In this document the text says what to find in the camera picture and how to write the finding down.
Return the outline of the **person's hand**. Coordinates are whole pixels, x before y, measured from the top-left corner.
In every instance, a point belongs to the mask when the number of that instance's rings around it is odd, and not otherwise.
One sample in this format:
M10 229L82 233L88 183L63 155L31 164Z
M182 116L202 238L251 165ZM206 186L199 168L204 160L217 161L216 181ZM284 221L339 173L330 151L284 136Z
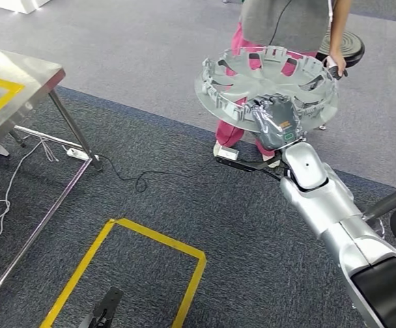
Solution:
M327 67L335 79L348 76L346 62L340 51L330 51L327 60Z

